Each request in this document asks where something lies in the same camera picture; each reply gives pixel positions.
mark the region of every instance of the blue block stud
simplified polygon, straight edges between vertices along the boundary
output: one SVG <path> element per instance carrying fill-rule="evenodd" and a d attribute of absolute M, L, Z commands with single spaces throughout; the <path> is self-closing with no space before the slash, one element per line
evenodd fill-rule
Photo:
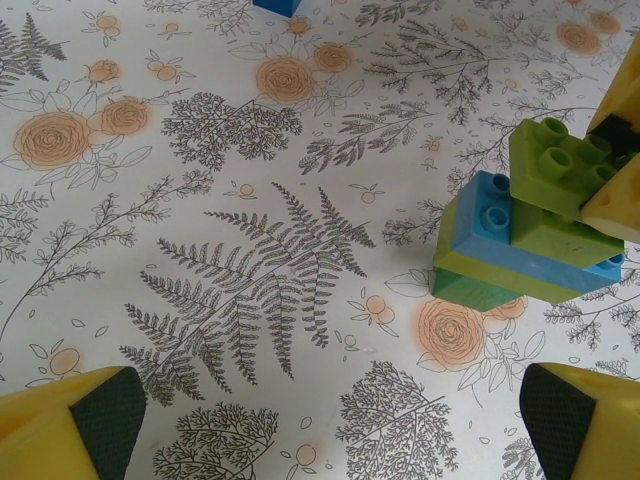
<path fill-rule="evenodd" d="M 264 8 L 291 18 L 293 14 L 296 13 L 300 1 L 301 0 L 254 0 L 253 4 L 256 7 Z"/>
<path fill-rule="evenodd" d="M 509 195 L 506 176 L 478 172 L 458 198 L 453 251 L 583 293 L 621 280 L 623 255 L 580 269 L 510 245 L 512 207 L 519 200 Z"/>

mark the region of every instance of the orange flower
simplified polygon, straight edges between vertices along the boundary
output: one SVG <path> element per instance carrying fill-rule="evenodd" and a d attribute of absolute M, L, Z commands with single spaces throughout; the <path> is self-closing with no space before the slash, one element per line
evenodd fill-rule
<path fill-rule="evenodd" d="M 92 115 L 87 123 L 96 131 L 130 135 L 147 124 L 147 106 L 132 100 L 120 100 Z"/>
<path fill-rule="evenodd" d="M 104 83 L 113 80 L 118 76 L 120 69 L 115 62 L 111 60 L 100 60 L 89 68 L 89 80 L 91 83 Z"/>
<path fill-rule="evenodd" d="M 556 30 L 560 42 L 574 53 L 593 56 L 600 51 L 600 39 L 587 25 L 567 22 Z"/>
<path fill-rule="evenodd" d="M 325 43 L 313 52 L 313 59 L 324 72 L 342 72 L 351 65 L 351 52 L 340 43 Z"/>
<path fill-rule="evenodd" d="M 46 113 L 25 123 L 13 146 L 34 170 L 53 170 L 78 161 L 89 146 L 87 120 L 75 113 Z"/>
<path fill-rule="evenodd" d="M 282 103 L 309 97 L 314 85 L 309 67 L 292 57 L 266 60 L 258 69 L 256 82 L 260 91 Z"/>
<path fill-rule="evenodd" d="M 437 298 L 422 309 L 418 331 L 427 352 L 453 371 L 465 369 L 478 358 L 486 340 L 478 312 Z"/>
<path fill-rule="evenodd" d="M 304 15 L 294 15 L 287 24 L 287 30 L 294 35 L 304 35 L 311 30 L 311 20 Z"/>
<path fill-rule="evenodd" d="M 610 13 L 606 13 L 606 12 L 592 13 L 590 20 L 591 20 L 591 25 L 593 25 L 593 28 L 597 32 L 614 35 L 620 31 L 620 22 L 618 22 L 618 20 Z"/>

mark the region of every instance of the lego duplo block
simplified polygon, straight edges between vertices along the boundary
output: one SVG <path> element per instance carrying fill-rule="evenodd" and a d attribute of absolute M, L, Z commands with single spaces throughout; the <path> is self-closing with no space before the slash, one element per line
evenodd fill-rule
<path fill-rule="evenodd" d="M 510 244 L 509 179 L 480 171 L 458 194 L 452 249 L 497 267 L 587 293 L 621 280 L 623 255 L 584 270 Z"/>
<path fill-rule="evenodd" d="M 523 120 L 509 137 L 511 196 L 580 221 L 580 206 L 616 174 L 610 153 L 607 141 L 572 137 L 555 118 Z"/>
<path fill-rule="evenodd" d="M 520 412 L 548 479 L 640 478 L 640 383 L 532 364 L 522 379 Z"/>
<path fill-rule="evenodd" d="M 624 251 L 619 238 L 520 200 L 513 202 L 511 245 L 580 268 Z"/>
<path fill-rule="evenodd" d="M 582 209 L 593 228 L 640 243 L 640 155 L 636 155 Z"/>
<path fill-rule="evenodd" d="M 431 294 L 479 312 L 486 312 L 522 296 L 520 293 L 458 275 L 444 268 L 437 270 Z"/>
<path fill-rule="evenodd" d="M 440 220 L 440 233 L 434 256 L 434 265 L 450 272 L 475 278 L 482 282 L 490 283 L 506 290 L 521 292 L 549 303 L 561 303 L 582 295 L 581 292 L 569 288 L 559 287 L 550 283 L 527 277 L 518 272 L 512 272 L 506 268 L 496 267 L 490 263 L 466 257 L 451 249 L 453 239 L 453 227 L 456 221 L 458 209 L 458 197 L 454 198 L 442 212 Z"/>
<path fill-rule="evenodd" d="M 301 0 L 254 0 L 253 4 L 256 7 L 264 8 L 270 12 L 291 18 L 293 14 L 296 13 L 300 1 Z"/>

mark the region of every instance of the leaf drawing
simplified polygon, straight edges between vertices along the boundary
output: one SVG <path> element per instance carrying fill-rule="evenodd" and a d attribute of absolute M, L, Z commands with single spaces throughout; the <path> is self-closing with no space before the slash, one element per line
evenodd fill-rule
<path fill-rule="evenodd" d="M 162 133 L 175 136 L 171 146 L 183 163 L 197 161 L 219 171 L 226 152 L 235 146 L 247 160 L 273 160 L 277 150 L 286 150 L 285 133 L 300 135 L 302 126 L 290 108 L 274 110 L 251 100 L 241 107 L 225 104 L 212 93 L 196 93 L 188 100 L 173 102 L 172 116 L 163 121 Z"/>
<path fill-rule="evenodd" d="M 42 67 L 42 58 L 66 60 L 59 43 L 49 42 L 38 30 L 31 14 L 26 14 L 22 33 L 18 36 L 0 19 L 0 92 L 15 85 L 24 75 L 40 80 L 48 78 Z"/>
<path fill-rule="evenodd" d="M 365 224 L 353 226 L 320 188 L 322 216 L 316 216 L 283 186 L 273 185 L 287 206 L 289 222 L 272 222 L 266 214 L 208 212 L 238 227 L 251 247 L 225 249 L 220 243 L 210 249 L 209 244 L 177 245 L 161 238 L 160 250 L 199 279 L 141 272 L 142 281 L 179 317 L 145 313 L 128 304 L 129 317 L 153 348 L 122 346 L 121 351 L 138 368 L 145 390 L 164 406 L 172 404 L 176 390 L 202 398 L 195 359 L 225 392 L 231 393 L 228 355 L 245 380 L 257 385 L 255 350 L 265 336 L 271 338 L 283 372 L 293 379 L 292 332 L 298 317 L 311 342 L 326 347 L 326 305 L 339 274 L 347 270 L 366 276 L 353 255 L 354 244 L 375 247 Z"/>
<path fill-rule="evenodd" d="M 91 262 L 78 264 L 70 260 L 84 255 L 89 250 L 103 247 L 111 243 L 119 243 L 125 247 L 132 247 L 136 242 L 135 228 L 122 228 L 121 223 L 134 223 L 138 220 L 157 223 L 169 217 L 170 209 L 164 203 L 173 197 L 184 198 L 196 194 L 207 193 L 213 183 L 208 173 L 194 170 L 182 177 L 182 183 L 174 185 L 174 180 L 167 176 L 141 193 L 142 201 L 133 203 L 129 208 L 120 209 L 116 203 L 118 196 L 109 194 L 92 211 L 95 223 L 83 228 L 70 220 L 65 220 L 49 236 L 43 239 L 49 245 L 49 251 L 39 249 L 33 263 L 42 267 L 42 273 L 20 297 L 9 316 L 4 320 L 0 331 L 0 341 L 5 334 L 7 325 L 23 302 L 37 295 L 47 296 L 60 284 L 75 280 L 84 282 L 88 278 L 100 278 L 104 273 L 93 266 Z"/>
<path fill-rule="evenodd" d="M 158 477 L 166 480 L 256 479 L 255 462 L 273 445 L 278 414 L 261 408 L 218 403 L 178 418 L 178 440 L 153 456 Z"/>
<path fill-rule="evenodd" d="M 350 120 L 342 122 L 344 127 L 338 133 L 347 132 L 351 137 L 344 142 L 331 138 L 314 140 L 307 146 L 307 156 L 300 160 L 299 167 L 303 175 L 313 170 L 321 172 L 330 163 L 349 167 L 362 158 L 365 149 L 387 153 L 400 144 L 408 145 L 417 134 L 411 124 L 432 115 L 426 102 L 381 105 L 378 115 L 345 115 Z"/>
<path fill-rule="evenodd" d="M 352 392 L 340 398 L 346 425 L 336 438 L 346 442 L 350 479 L 443 478 L 454 471 L 458 451 L 448 430 L 451 409 L 427 400 L 424 387 L 390 362 L 372 362 Z"/>
<path fill-rule="evenodd" d="M 29 245 L 29 238 L 37 228 L 37 218 L 30 216 L 29 210 L 37 213 L 39 209 L 49 206 L 49 200 L 35 193 L 22 189 L 18 190 L 13 199 L 4 193 L 0 195 L 0 263 L 7 260 L 16 263 L 25 261 L 26 251 L 23 247 Z"/>

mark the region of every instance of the fern illustration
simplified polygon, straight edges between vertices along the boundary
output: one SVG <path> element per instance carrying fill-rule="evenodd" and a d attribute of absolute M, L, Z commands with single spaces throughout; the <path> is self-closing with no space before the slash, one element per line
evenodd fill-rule
<path fill-rule="evenodd" d="M 341 415 L 347 424 L 336 438 L 347 442 L 350 479 L 443 478 L 444 468 L 458 468 L 453 434 L 448 430 L 451 409 L 444 397 L 427 400 L 424 387 L 390 362 L 372 368 L 342 395 Z"/>
<path fill-rule="evenodd" d="M 161 238 L 160 250 L 199 279 L 141 272 L 142 281 L 177 310 L 179 320 L 170 315 L 160 320 L 127 304 L 129 317 L 153 347 L 122 346 L 121 351 L 138 368 L 146 391 L 164 406 L 172 404 L 175 391 L 202 398 L 196 359 L 227 393 L 229 356 L 244 379 L 257 385 L 255 350 L 266 334 L 282 371 L 293 379 L 292 332 L 298 317 L 311 342 L 326 347 L 326 305 L 339 274 L 366 276 L 353 254 L 354 244 L 375 247 L 365 224 L 345 219 L 320 188 L 321 216 L 316 216 L 289 190 L 273 185 L 287 206 L 287 223 L 271 222 L 266 214 L 205 213 L 237 227 L 250 248 L 226 250 L 220 243 L 210 252 L 209 244 L 179 246 Z"/>
<path fill-rule="evenodd" d="M 48 78 L 42 69 L 42 57 L 66 60 L 59 43 L 49 42 L 38 30 L 29 13 L 22 33 L 18 36 L 0 19 L 0 92 L 15 85 L 21 76 L 32 75 L 40 80 Z"/>
<path fill-rule="evenodd" d="M 5 194 L 0 195 L 0 263 L 7 260 L 16 263 L 25 261 L 23 247 L 29 245 L 29 237 L 37 228 L 37 218 L 31 217 L 28 210 L 37 213 L 39 209 L 49 206 L 49 200 L 35 193 L 18 190 L 10 200 Z"/>
<path fill-rule="evenodd" d="M 156 476 L 167 480 L 255 479 L 255 462 L 273 445 L 278 414 L 218 403 L 178 419 L 178 440 L 153 456 Z"/>
<path fill-rule="evenodd" d="M 276 150 L 286 150 L 285 132 L 300 135 L 302 127 L 290 108 L 280 111 L 253 100 L 239 108 L 225 104 L 212 93 L 196 93 L 188 100 L 173 102 L 172 117 L 165 118 L 162 133 L 174 135 L 171 146 L 183 162 L 197 161 L 219 171 L 232 145 L 247 160 L 275 158 Z"/>

